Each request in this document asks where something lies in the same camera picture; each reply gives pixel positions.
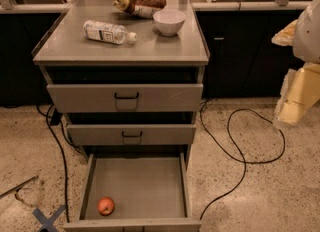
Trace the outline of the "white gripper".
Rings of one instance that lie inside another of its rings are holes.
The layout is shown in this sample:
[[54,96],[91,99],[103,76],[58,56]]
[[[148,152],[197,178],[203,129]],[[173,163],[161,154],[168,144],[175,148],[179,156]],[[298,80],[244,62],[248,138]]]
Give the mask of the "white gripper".
[[[289,23],[272,37],[271,42],[278,46],[292,46],[296,24],[296,20]],[[289,69],[275,108],[273,125],[277,129],[296,126],[319,100],[320,65],[307,62],[298,70]]]

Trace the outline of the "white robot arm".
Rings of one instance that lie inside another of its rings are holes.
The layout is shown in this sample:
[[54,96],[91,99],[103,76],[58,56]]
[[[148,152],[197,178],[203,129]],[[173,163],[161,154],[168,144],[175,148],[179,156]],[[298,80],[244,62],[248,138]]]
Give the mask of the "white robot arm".
[[304,62],[302,68],[288,70],[275,108],[273,125],[290,128],[320,100],[320,0],[313,0],[272,42],[291,45],[294,56]]

